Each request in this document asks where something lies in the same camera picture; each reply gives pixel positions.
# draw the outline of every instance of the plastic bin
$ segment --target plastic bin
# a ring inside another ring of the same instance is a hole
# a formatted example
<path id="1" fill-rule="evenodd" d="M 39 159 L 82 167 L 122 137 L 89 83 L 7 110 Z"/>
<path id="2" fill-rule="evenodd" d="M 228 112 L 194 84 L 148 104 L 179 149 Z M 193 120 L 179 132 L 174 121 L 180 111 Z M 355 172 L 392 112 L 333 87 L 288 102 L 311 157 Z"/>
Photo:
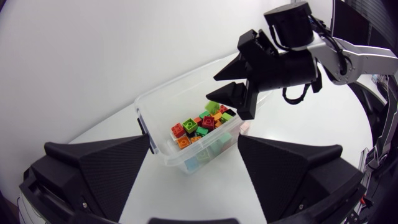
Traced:
<path id="1" fill-rule="evenodd" d="M 153 153 L 166 166 L 179 167 L 188 174 L 195 172 L 238 140 L 244 124 L 238 115 L 182 150 L 170 135 L 172 126 L 183 123 L 188 118 L 194 119 L 205 111 L 208 103 L 206 94 L 233 82 L 215 81 L 213 76 L 235 56 L 237 54 L 232 54 L 181 75 L 135 100 L 134 106 L 141 128 L 149 133 Z M 257 108 L 264 104 L 268 94 L 269 92 L 259 94 Z"/>

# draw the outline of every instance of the white tabletop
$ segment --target white tabletop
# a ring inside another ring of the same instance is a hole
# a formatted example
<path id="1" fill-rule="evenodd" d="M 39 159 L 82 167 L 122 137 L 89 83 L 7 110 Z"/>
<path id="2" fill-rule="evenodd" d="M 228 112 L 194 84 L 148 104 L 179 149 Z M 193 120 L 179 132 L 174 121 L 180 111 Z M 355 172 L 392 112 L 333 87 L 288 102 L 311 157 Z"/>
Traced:
<path id="1" fill-rule="evenodd" d="M 322 68 L 321 72 L 322 90 L 317 94 L 309 90 L 299 105 L 287 104 L 282 90 L 273 91 L 257 111 L 249 135 L 315 146 L 341 144 L 342 158 L 357 167 L 361 151 L 373 144 L 368 119 L 350 88 L 333 85 Z M 288 88 L 288 97 L 300 96 L 302 88 Z M 140 134 L 131 105 L 71 143 Z M 148 152 L 119 222 L 147 223 L 152 217 L 179 220 L 235 217 L 241 223 L 266 222 L 236 146 L 192 175 L 165 167 L 157 156 Z"/>

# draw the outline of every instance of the white wall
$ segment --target white wall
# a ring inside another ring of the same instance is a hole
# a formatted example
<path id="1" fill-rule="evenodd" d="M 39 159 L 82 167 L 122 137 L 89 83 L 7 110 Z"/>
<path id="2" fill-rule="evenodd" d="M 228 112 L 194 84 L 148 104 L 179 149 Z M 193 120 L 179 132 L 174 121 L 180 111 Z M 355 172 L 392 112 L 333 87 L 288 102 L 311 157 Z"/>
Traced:
<path id="1" fill-rule="evenodd" d="M 0 13 L 0 190 L 12 202 L 46 141 L 68 142 L 138 94 L 236 49 L 265 0 L 23 1 Z"/>
<path id="2" fill-rule="evenodd" d="M 333 14 L 333 0 L 306 0 L 310 4 L 312 15 L 323 20 L 330 27 Z"/>

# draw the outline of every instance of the toy brick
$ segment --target toy brick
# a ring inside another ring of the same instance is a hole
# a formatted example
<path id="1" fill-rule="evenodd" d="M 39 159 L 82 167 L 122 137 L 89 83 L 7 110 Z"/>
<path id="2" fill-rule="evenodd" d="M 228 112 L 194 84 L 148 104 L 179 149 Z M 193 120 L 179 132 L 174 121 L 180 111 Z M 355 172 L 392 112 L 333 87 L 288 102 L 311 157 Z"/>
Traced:
<path id="1" fill-rule="evenodd" d="M 220 109 L 218 110 L 218 112 L 220 112 L 221 114 L 223 114 L 225 111 L 227 111 L 228 110 L 228 108 L 226 107 L 226 106 L 224 106 L 224 105 L 221 105 L 220 106 Z"/>
<path id="2" fill-rule="evenodd" d="M 176 124 L 174 127 L 172 127 L 172 132 L 175 137 L 179 138 L 185 134 L 184 128 L 180 123 Z"/>
<path id="3" fill-rule="evenodd" d="M 182 123 L 182 126 L 187 131 L 187 133 L 189 133 L 189 134 L 191 134 L 192 132 L 194 132 L 198 128 L 198 124 L 194 120 L 192 120 L 191 118 L 189 118 L 188 120 L 184 121 L 184 123 Z"/>
<path id="4" fill-rule="evenodd" d="M 221 119 L 222 115 L 223 115 L 222 113 L 218 112 L 217 114 L 214 114 L 214 115 L 211 115 L 211 116 L 214 117 L 215 121 L 218 121 L 219 119 Z"/>
<path id="5" fill-rule="evenodd" d="M 216 103 L 214 101 L 209 101 L 209 103 L 205 106 L 205 109 L 210 113 L 210 114 L 215 114 L 217 113 L 218 109 L 220 108 L 220 104 Z"/>
<path id="6" fill-rule="evenodd" d="M 233 110 L 231 110 L 231 109 L 226 110 L 224 113 L 228 113 L 231 116 L 235 116 L 236 115 L 236 113 Z"/>
<path id="7" fill-rule="evenodd" d="M 205 111 L 205 112 L 203 112 L 203 113 L 201 113 L 201 114 L 199 115 L 199 118 L 200 118 L 200 119 L 203 119 L 205 116 L 209 116 L 209 115 L 210 115 L 209 111 Z"/>
<path id="8" fill-rule="evenodd" d="M 173 134 L 173 133 L 170 133 L 170 135 L 171 135 L 171 137 L 172 137 L 172 139 L 173 139 L 173 142 L 174 142 L 174 144 L 177 144 L 177 137 L 175 137 L 175 135 Z"/>
<path id="9" fill-rule="evenodd" d="M 213 152 L 214 156 L 218 156 L 221 153 L 221 145 L 218 141 L 213 142 L 209 149 Z"/>
<path id="10" fill-rule="evenodd" d="M 199 126 L 201 126 L 201 118 L 200 117 L 195 118 L 194 122 L 196 122 Z"/>
<path id="11" fill-rule="evenodd" d="M 201 136 L 201 137 L 207 135 L 208 132 L 209 132 L 209 130 L 207 130 L 206 128 L 203 128 L 203 127 L 198 127 L 198 129 L 197 129 L 197 135 Z"/>
<path id="12" fill-rule="evenodd" d="M 192 133 L 187 133 L 188 138 L 195 137 L 195 131 L 192 131 Z"/>
<path id="13" fill-rule="evenodd" d="M 222 125 L 223 123 L 221 123 L 221 121 L 217 121 L 214 125 L 215 128 L 218 128 Z"/>
<path id="14" fill-rule="evenodd" d="M 204 149 L 202 151 L 200 151 L 197 154 L 197 159 L 199 162 L 207 162 L 210 160 L 210 156 L 209 156 L 209 152 L 207 151 L 207 149 Z"/>
<path id="15" fill-rule="evenodd" d="M 177 139 L 177 144 L 180 147 L 180 149 L 183 149 L 191 145 L 191 142 L 189 141 L 189 138 L 187 136 L 182 136 L 179 139 Z"/>
<path id="16" fill-rule="evenodd" d="M 199 162 L 198 162 L 196 156 L 194 156 L 191 159 L 187 159 L 185 161 L 185 165 L 187 167 L 187 170 L 189 172 L 191 172 L 191 171 L 194 171 L 195 169 L 197 169 L 199 167 Z"/>
<path id="17" fill-rule="evenodd" d="M 223 148 L 223 151 L 229 147 L 231 141 L 232 141 L 232 135 L 230 133 L 224 133 L 218 140 L 217 140 L 221 147 Z"/>
<path id="18" fill-rule="evenodd" d="M 201 139 L 201 136 L 191 138 L 191 142 L 194 143 L 195 141 Z"/>
<path id="19" fill-rule="evenodd" d="M 225 112 L 221 116 L 221 122 L 225 123 L 225 122 L 229 121 L 231 118 L 232 118 L 232 116 Z"/>
<path id="20" fill-rule="evenodd" d="M 212 116 L 205 116 L 203 121 L 201 122 L 201 126 L 203 128 L 213 130 L 214 129 L 214 117 Z"/>

